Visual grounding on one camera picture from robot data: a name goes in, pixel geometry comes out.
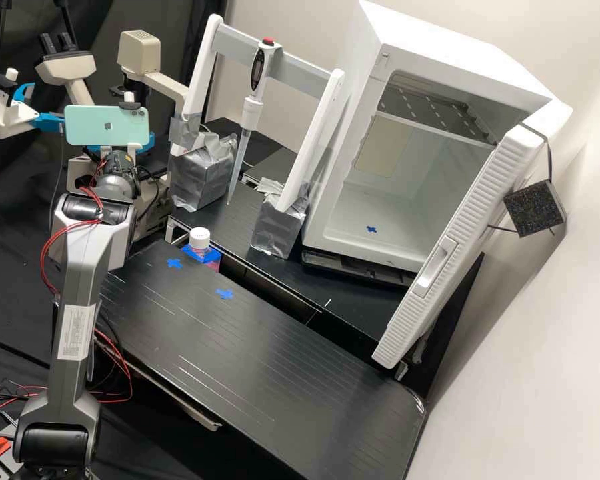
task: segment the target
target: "mini fridge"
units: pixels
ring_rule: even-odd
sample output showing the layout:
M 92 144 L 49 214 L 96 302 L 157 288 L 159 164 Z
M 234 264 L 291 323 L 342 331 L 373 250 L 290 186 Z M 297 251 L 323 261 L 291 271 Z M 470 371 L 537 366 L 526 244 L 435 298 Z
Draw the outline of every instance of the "mini fridge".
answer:
M 366 1 L 336 66 L 342 115 L 304 172 L 302 241 L 417 273 L 373 354 L 391 368 L 502 219 L 537 133 L 551 141 L 571 108 L 493 45 Z

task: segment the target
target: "pipette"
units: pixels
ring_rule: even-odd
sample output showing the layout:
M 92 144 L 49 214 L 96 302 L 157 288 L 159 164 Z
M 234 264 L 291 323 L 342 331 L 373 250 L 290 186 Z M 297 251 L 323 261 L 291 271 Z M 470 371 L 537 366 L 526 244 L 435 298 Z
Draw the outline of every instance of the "pipette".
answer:
M 269 76 L 271 60 L 278 48 L 280 48 L 279 43 L 274 42 L 268 37 L 263 38 L 262 41 L 258 43 L 258 50 L 255 53 L 253 63 L 251 64 L 251 93 L 245 98 L 242 107 L 242 120 L 240 122 L 242 134 L 240 135 L 238 152 L 235 156 L 235 161 L 233 162 L 233 172 L 231 174 L 231 182 L 227 194 L 227 205 L 231 201 L 235 185 L 238 183 L 240 168 L 242 168 L 242 162 L 245 159 L 245 151 L 247 150 L 249 137 L 251 136 L 251 132 L 255 130 L 258 125 L 258 120 L 260 120 L 260 113 L 262 112 L 263 106 L 262 96 L 265 92 L 265 84 L 267 82 L 267 77 Z

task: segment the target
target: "white wall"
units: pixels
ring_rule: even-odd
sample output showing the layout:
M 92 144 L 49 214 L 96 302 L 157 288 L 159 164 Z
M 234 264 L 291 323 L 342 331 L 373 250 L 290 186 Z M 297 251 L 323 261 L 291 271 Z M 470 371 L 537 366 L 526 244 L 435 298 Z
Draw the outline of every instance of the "white wall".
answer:
M 356 0 L 231 0 L 227 22 L 255 37 L 271 36 L 324 68 L 337 52 Z M 600 72 L 600 0 L 377 0 L 377 3 L 494 43 L 558 97 L 579 108 Z M 239 121 L 248 72 L 220 61 L 207 119 Z M 316 100 L 284 85 L 267 85 L 259 128 L 297 151 Z
M 590 102 L 559 181 L 567 234 L 439 390 L 408 480 L 600 479 L 600 90 Z

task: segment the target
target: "open fridge door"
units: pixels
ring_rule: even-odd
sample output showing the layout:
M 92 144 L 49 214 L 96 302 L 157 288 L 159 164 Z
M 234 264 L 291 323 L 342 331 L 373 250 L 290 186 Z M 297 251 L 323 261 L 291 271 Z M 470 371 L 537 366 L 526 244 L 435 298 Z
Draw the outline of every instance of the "open fridge door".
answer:
M 553 99 L 523 122 L 551 140 L 571 115 Z M 393 368 L 434 324 L 492 229 L 505 213 L 503 198 L 542 150 L 543 139 L 516 125 L 502 138 L 464 196 L 394 312 L 372 358 Z

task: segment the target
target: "mint green iphone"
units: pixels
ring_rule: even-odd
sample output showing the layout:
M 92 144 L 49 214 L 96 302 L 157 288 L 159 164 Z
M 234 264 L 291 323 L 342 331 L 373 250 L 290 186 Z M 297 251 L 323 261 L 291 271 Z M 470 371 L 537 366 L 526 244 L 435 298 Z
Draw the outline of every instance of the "mint green iphone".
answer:
M 149 112 L 144 107 L 125 110 L 110 105 L 67 105 L 65 130 L 70 145 L 146 145 Z

